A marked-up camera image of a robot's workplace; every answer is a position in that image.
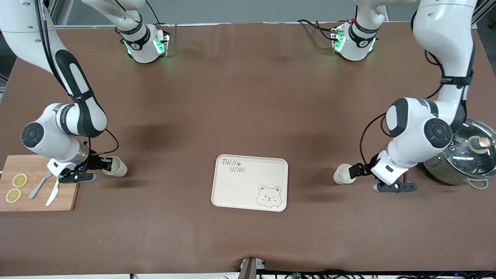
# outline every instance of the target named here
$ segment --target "lemon slice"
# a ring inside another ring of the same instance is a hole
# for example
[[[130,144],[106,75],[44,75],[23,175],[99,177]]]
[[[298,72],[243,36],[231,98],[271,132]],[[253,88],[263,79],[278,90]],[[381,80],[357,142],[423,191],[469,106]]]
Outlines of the lemon slice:
[[[12,185],[18,188],[26,185],[27,182],[28,176],[24,173],[19,173],[18,175],[14,176],[14,179],[12,179]]]
[[[5,196],[5,200],[10,204],[14,203],[21,198],[21,193],[22,193],[21,189],[18,188],[10,189],[7,192],[7,195]]]

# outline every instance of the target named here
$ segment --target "bear illustration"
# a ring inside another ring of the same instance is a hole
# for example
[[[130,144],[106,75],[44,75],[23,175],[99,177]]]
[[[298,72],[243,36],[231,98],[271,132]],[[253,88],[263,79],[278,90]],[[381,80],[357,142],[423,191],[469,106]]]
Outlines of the bear illustration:
[[[260,185],[258,187],[258,197],[256,197],[256,203],[259,207],[263,208],[279,208],[282,204],[281,199],[281,187],[276,186],[274,188],[268,188],[265,185]]]

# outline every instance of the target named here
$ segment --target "green led light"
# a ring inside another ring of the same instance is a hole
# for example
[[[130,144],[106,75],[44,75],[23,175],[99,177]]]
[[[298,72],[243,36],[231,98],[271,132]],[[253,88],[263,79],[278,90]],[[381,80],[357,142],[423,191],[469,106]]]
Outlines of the green led light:
[[[163,53],[163,52],[164,52],[164,44],[163,44],[163,43],[161,43],[160,41],[159,41],[159,42],[157,42],[157,41],[155,41],[155,40],[153,40],[153,42],[155,43],[155,48],[157,49],[157,52],[158,52],[159,54]]]
[[[369,52],[371,52],[371,51],[372,51],[372,48],[373,48],[373,44],[374,44],[374,43],[375,43],[375,38],[374,38],[374,39],[372,40],[372,42],[371,42],[371,47],[369,48]]]
[[[335,50],[336,51],[341,51],[343,49],[343,45],[344,45],[345,42],[346,42],[346,40],[345,40],[344,36],[342,36],[341,39],[339,39],[336,42]]]
[[[127,49],[127,54],[131,55],[131,51],[129,50],[129,47],[127,46],[127,43],[124,41],[125,48]]]

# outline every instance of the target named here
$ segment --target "pot handle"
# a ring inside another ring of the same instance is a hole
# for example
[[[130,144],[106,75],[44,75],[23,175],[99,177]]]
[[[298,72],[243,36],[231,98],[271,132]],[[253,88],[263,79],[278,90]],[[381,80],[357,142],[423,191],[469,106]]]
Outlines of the pot handle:
[[[465,178],[463,181],[466,182],[468,185],[470,185],[470,187],[472,187],[474,189],[477,189],[477,190],[483,190],[483,189],[487,188],[488,185],[489,185],[489,181],[488,181],[487,178],[486,179],[482,179],[482,180],[475,180],[475,179]],[[474,182],[483,182],[484,183],[484,186],[477,187],[477,186],[474,185]]]

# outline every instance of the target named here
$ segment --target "black joint cap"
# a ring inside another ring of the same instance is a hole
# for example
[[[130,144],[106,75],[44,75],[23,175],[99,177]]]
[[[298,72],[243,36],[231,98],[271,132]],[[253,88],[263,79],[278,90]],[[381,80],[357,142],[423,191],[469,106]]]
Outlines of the black joint cap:
[[[433,118],[424,125],[424,135],[433,147],[444,148],[451,142],[453,131],[445,121]]]
[[[29,123],[22,129],[21,132],[21,141],[22,144],[27,148],[34,148],[38,143],[40,143],[43,135],[45,134],[45,130],[41,124],[33,122]]]

